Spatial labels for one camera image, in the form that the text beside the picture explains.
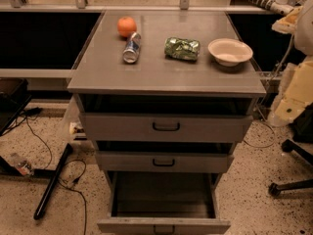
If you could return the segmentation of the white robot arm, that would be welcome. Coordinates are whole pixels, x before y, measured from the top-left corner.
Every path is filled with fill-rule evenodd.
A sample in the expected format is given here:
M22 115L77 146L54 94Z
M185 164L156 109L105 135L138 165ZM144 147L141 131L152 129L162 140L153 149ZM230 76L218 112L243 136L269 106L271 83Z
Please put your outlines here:
M294 65L288 63L279 84L267 121L278 127L292 123L313 103L313 0L306 0L285 17L277 20L272 28L291 35L295 49L305 55Z

